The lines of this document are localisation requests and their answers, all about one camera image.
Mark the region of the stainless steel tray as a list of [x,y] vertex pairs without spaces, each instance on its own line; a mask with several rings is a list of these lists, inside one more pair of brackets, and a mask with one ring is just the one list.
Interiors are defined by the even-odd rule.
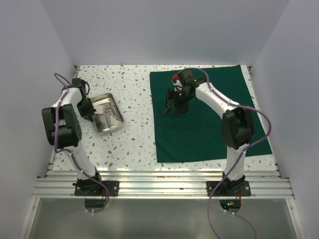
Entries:
[[105,93],[91,98],[95,109],[92,124],[99,134],[109,134],[124,126],[124,119],[111,93]]

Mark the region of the steel scissors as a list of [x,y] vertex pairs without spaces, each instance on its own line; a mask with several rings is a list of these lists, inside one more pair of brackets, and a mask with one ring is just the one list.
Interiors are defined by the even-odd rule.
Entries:
[[108,127],[112,127],[110,124],[110,116],[108,113],[105,113],[105,118],[106,118],[106,122],[107,122]]

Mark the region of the steel tweezers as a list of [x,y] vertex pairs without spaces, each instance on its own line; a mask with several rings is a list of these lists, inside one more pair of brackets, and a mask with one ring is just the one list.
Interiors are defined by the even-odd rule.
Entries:
[[122,123],[123,122],[120,119],[118,119],[118,118],[116,118],[114,116],[110,116],[110,124],[111,124],[111,126],[118,126],[118,125],[121,125]]

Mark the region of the green surgical drape cloth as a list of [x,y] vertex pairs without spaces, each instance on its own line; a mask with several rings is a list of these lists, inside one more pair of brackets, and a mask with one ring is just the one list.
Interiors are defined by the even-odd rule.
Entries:
[[[240,65],[206,68],[210,82],[228,98],[247,106],[253,101]],[[165,114],[166,92],[173,88],[176,71],[150,72],[158,163],[187,163],[226,158],[222,120],[204,102],[191,99],[189,111]]]

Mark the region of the steel forceps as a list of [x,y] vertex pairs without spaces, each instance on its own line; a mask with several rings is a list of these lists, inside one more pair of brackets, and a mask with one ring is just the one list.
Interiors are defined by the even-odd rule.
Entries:
[[109,116],[114,116],[118,118],[118,114],[115,109],[115,103],[114,102],[108,102],[103,106],[103,111],[105,113],[108,113]]

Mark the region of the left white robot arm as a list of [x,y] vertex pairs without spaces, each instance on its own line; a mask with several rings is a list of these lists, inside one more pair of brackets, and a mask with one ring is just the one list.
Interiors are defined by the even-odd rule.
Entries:
[[41,111],[47,140],[56,153],[64,153],[77,173],[75,186],[86,188],[96,196],[102,193],[104,184],[98,170],[90,162],[81,144],[82,129],[76,111],[81,118],[92,121],[95,109],[87,97],[89,85],[75,78],[63,87],[61,97],[50,107]]

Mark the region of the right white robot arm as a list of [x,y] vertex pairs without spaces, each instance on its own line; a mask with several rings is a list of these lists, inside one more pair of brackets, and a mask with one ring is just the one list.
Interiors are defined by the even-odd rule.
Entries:
[[188,102],[196,98],[208,105],[222,120],[221,135],[227,147],[226,168],[220,187],[226,195],[234,195],[245,182],[244,161],[247,147],[255,133],[252,112],[218,91],[202,69],[203,77],[196,77],[192,68],[173,76],[174,89],[166,92],[164,113],[176,109],[175,114],[188,112]]

